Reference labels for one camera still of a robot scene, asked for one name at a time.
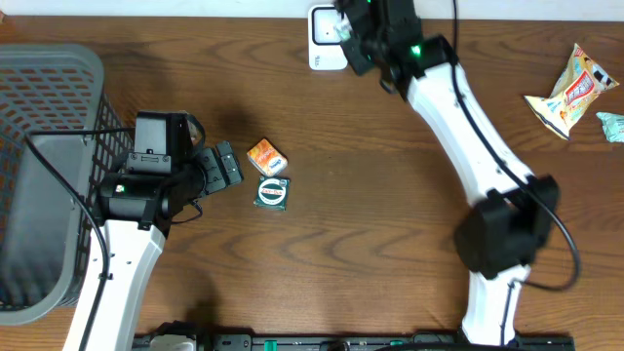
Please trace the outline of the yellow snack bag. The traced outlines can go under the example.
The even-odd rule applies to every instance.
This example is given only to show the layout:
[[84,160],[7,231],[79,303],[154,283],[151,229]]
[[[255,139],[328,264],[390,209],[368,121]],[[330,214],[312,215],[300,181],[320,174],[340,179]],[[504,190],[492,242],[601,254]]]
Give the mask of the yellow snack bag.
[[524,96],[537,119],[561,139],[569,140],[570,130],[591,103],[619,83],[594,59],[574,44],[565,69],[549,97]]

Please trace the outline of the teal small carton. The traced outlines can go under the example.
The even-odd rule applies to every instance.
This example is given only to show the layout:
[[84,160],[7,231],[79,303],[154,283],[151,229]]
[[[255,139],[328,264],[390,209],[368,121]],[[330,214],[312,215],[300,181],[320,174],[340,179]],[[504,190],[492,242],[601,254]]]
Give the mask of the teal small carton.
[[340,42],[345,42],[351,38],[352,26],[348,19],[343,19],[337,23],[334,30]]

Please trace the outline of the round tape roll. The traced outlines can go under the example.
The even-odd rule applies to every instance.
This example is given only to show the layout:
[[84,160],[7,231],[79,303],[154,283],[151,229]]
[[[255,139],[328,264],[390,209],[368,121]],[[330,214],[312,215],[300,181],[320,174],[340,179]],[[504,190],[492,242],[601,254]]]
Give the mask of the round tape roll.
[[284,211],[290,194],[291,181],[283,177],[259,178],[253,204],[259,208]]

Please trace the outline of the mint green pack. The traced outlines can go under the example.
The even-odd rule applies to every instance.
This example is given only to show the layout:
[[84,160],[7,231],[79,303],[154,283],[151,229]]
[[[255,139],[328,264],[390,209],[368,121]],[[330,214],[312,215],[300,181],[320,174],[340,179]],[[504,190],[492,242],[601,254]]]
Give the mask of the mint green pack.
[[597,117],[603,124],[607,141],[624,142],[624,116],[608,112],[598,112]]

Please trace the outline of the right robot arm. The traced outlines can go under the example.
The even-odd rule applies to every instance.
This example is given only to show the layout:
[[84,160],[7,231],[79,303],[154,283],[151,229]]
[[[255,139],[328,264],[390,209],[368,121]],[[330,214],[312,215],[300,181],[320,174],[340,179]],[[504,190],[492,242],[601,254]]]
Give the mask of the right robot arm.
[[468,268],[461,331],[472,344],[510,346],[522,283],[548,241],[559,188],[535,176],[507,147],[479,106],[455,49],[426,37],[411,1],[337,1],[336,32],[357,75],[374,68],[430,127],[463,187],[469,212],[453,234]]

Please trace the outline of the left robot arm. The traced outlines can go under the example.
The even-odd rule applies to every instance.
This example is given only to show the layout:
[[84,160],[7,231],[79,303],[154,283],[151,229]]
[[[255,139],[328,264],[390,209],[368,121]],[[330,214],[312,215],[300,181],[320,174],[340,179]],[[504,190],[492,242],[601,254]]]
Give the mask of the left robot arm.
[[133,149],[97,186],[88,268],[64,349],[131,349],[176,215],[243,179],[231,144],[208,147],[205,138],[187,112],[137,114]]

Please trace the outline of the orange small carton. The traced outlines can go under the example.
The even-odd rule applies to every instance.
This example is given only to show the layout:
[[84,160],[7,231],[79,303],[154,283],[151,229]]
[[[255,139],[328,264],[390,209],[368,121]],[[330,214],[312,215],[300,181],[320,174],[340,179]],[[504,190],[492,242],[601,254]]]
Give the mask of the orange small carton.
[[266,138],[253,146],[247,156],[264,176],[276,176],[288,166],[288,159]]

